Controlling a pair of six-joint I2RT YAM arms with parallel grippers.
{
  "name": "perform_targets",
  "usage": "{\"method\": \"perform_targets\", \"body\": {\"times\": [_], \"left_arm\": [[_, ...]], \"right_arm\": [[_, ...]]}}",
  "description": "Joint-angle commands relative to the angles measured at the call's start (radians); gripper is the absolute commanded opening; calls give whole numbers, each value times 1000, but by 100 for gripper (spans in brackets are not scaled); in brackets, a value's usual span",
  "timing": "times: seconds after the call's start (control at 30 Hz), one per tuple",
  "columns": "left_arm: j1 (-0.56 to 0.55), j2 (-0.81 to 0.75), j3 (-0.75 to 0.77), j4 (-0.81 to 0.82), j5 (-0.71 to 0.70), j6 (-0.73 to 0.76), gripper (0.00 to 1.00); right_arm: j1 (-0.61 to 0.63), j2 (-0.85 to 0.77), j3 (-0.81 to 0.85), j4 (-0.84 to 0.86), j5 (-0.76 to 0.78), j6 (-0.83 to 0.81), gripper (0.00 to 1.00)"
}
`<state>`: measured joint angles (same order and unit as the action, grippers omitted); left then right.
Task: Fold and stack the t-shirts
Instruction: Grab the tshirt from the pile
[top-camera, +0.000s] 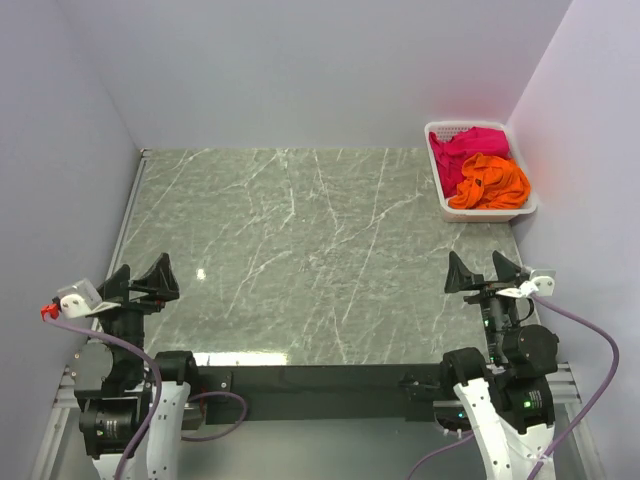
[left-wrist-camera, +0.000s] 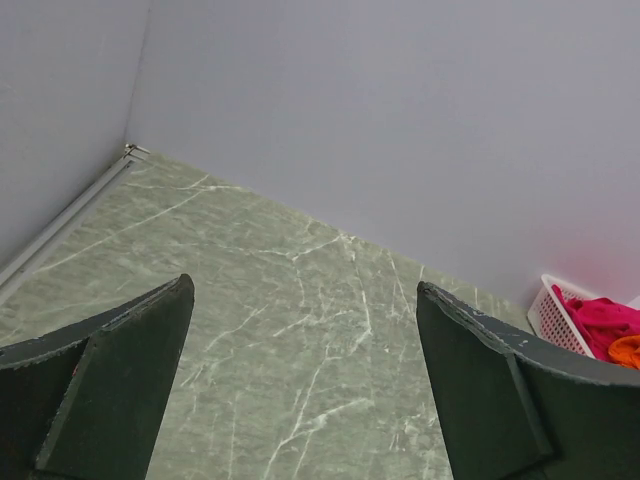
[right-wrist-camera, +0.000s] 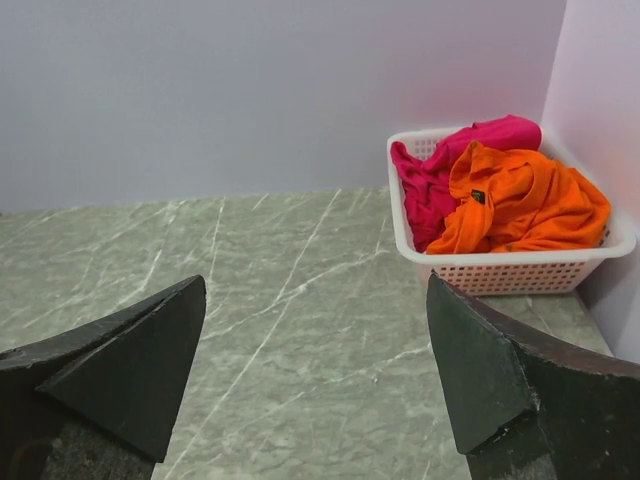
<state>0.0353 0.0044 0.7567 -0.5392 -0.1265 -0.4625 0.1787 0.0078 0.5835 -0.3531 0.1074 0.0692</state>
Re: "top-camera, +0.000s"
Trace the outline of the orange t shirt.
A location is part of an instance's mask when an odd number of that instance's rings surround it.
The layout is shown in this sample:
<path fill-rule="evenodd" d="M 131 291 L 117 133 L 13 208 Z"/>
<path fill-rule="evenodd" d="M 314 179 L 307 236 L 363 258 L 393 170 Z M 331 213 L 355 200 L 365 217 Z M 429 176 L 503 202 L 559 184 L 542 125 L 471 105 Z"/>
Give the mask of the orange t shirt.
<path fill-rule="evenodd" d="M 463 181 L 448 206 L 457 210 L 517 210 L 529 199 L 531 185 L 512 158 L 477 153 L 462 165 Z"/>

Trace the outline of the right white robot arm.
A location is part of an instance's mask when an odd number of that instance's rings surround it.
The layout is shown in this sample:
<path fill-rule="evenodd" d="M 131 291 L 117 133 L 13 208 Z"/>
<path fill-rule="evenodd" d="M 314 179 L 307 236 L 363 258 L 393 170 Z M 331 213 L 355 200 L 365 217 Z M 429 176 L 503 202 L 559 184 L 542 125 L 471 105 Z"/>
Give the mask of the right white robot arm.
<path fill-rule="evenodd" d="M 492 255 L 496 279 L 468 269 L 449 254 L 447 294 L 463 293 L 479 306 L 488 353 L 464 348 L 444 354 L 439 387 L 458 399 L 469 420 L 489 479 L 553 479 L 555 411 L 548 375 L 558 369 L 558 337 L 527 324 L 520 300 L 548 297 L 555 289 L 552 270 L 528 270 L 499 252 Z"/>

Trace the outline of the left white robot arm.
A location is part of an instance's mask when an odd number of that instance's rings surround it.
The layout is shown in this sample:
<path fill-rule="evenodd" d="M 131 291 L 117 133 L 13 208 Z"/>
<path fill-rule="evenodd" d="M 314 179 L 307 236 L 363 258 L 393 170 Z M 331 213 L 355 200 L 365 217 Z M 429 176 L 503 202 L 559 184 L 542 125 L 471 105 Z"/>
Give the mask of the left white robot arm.
<path fill-rule="evenodd" d="M 144 347 L 144 320 L 178 299 L 168 254 L 138 279 L 123 265 L 99 287 L 81 280 L 63 294 L 69 319 L 94 317 L 102 332 Z M 174 479 L 184 409 L 200 388 L 190 351 L 157 354 L 155 365 L 119 344 L 90 340 L 71 363 L 79 430 L 102 479 Z"/>

